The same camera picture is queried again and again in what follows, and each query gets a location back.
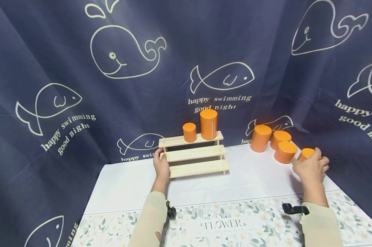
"beige arm sleeve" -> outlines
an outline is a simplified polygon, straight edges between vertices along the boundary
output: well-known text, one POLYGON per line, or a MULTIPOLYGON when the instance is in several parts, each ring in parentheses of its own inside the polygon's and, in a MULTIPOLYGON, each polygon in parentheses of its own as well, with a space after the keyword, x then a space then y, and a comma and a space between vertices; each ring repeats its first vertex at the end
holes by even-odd
POLYGON ((167 200, 161 192, 153 191, 147 195, 142 212, 132 232, 128 247, 159 247, 160 241, 155 233, 162 235, 167 221, 167 200))
POLYGON ((305 247, 343 247, 334 211, 309 202, 302 205, 310 212, 300 221, 305 247))

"hand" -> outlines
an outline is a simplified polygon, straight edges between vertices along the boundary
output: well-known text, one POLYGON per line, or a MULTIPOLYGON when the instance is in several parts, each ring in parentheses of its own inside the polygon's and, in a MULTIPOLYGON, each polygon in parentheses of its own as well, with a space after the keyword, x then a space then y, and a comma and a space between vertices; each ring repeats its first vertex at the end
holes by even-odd
POLYGON ((167 181, 169 179, 169 164, 166 154, 163 154, 163 157, 160 158, 160 154, 163 151, 162 148, 159 148, 154 152, 153 164, 157 175, 156 179, 167 181))
POLYGON ((305 182, 323 182, 326 171, 329 168, 329 160, 327 157, 322 157, 319 148, 315 148, 313 155, 305 161, 300 162, 293 159, 292 163, 293 171, 300 177, 303 184, 305 182))

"tall orange cylinder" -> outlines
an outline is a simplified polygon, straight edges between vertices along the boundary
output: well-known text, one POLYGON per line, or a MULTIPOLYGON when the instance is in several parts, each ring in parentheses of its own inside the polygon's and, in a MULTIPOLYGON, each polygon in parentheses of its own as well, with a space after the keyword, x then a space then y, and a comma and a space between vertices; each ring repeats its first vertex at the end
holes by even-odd
POLYGON ((216 137, 217 111, 205 109, 200 112, 201 137, 205 140, 212 140, 216 137))
POLYGON ((278 149, 278 143, 281 141, 290 141, 291 135, 283 130, 277 130, 274 132, 274 136, 271 139, 271 143, 269 144, 273 150, 278 149))
POLYGON ((315 150, 314 149, 311 149, 311 148, 304 148, 301 150, 301 153, 300 155, 298 156, 298 160, 303 162, 304 160, 308 159, 309 157, 311 157, 313 155, 313 153, 315 153, 315 150))
POLYGON ((254 126, 252 142, 250 148, 258 153, 262 153, 267 148, 269 139, 271 138, 272 130, 266 125, 254 126))
POLYGON ((297 146, 289 141, 281 141, 278 143, 278 149, 274 153, 274 158, 283 164, 289 164, 297 153, 297 146))
POLYGON ((186 142, 197 140, 197 126, 192 122, 183 124, 183 138, 186 142))

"orange lid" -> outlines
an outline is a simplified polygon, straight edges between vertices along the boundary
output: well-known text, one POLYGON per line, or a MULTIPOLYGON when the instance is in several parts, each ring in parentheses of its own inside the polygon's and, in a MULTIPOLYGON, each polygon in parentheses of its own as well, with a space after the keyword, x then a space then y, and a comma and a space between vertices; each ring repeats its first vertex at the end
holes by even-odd
POLYGON ((196 129, 196 125, 192 122, 187 122, 183 124, 183 130, 184 131, 194 131, 196 129))
POLYGON ((200 116, 205 119, 212 119, 217 117, 217 111, 213 109, 205 109, 200 112, 200 116))
POLYGON ((277 138, 280 141, 290 141, 291 135, 283 130, 277 130, 274 132, 275 138, 277 138))
POLYGON ((281 141, 278 144, 280 150, 284 151, 285 153, 297 153, 297 146, 289 141, 281 141))
POLYGON ((266 125, 256 125, 254 126, 254 131, 261 135, 271 135, 272 130, 266 125))
POLYGON ((302 155, 305 156, 306 158, 311 157, 314 152, 315 152, 315 150, 311 149, 311 148, 304 148, 301 151, 302 155))

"floral mat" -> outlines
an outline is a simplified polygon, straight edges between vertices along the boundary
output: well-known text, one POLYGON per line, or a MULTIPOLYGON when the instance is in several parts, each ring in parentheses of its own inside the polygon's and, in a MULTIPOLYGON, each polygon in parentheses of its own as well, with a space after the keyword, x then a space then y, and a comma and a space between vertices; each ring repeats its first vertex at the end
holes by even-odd
MULTIPOLYGON (((372 244, 372 220, 341 190, 326 194, 344 246, 372 244)), ((302 195, 178 206, 161 246, 303 246, 300 215, 286 215, 282 203, 300 205, 302 195)), ((71 247, 126 247, 139 213, 84 215, 71 247)))

